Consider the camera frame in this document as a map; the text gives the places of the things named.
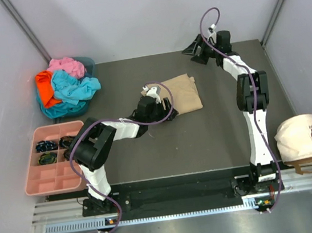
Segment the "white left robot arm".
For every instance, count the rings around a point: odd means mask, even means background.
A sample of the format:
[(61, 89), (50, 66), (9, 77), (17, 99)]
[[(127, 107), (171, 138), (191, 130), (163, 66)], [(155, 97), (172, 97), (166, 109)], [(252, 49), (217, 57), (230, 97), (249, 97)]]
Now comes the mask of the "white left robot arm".
[(178, 113), (167, 97), (158, 100), (142, 96), (129, 117), (104, 121), (95, 118), (86, 120), (70, 143), (67, 157), (80, 166), (87, 182), (89, 199), (97, 210), (107, 213), (114, 206), (104, 168), (114, 141), (139, 138), (147, 132), (150, 125), (172, 121)]

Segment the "beige t shirt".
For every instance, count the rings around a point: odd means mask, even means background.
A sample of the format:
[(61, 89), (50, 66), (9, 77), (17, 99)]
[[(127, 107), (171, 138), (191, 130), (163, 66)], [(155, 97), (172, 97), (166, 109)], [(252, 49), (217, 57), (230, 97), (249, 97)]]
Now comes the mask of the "beige t shirt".
[(173, 106), (173, 114), (177, 111), (177, 115), (182, 115), (203, 108), (194, 77), (183, 74), (163, 81), (162, 84), (168, 87), (172, 97), (165, 87), (162, 87), (160, 84), (147, 84), (147, 87), (149, 89), (154, 86), (160, 87), (160, 98), (167, 98), (169, 100), (171, 106)]

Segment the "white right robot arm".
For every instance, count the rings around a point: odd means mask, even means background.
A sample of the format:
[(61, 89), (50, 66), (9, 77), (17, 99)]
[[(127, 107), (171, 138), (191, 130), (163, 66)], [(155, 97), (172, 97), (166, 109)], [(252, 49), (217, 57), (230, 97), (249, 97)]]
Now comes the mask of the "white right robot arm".
[(250, 137), (249, 185), (255, 192), (263, 192), (270, 181), (277, 178), (277, 165), (266, 131), (269, 105), (268, 76), (265, 71), (249, 67), (232, 50), (229, 31), (212, 32), (209, 37), (198, 34), (182, 51), (192, 56), (191, 61), (206, 65), (210, 58), (237, 82), (236, 103), (244, 115)]

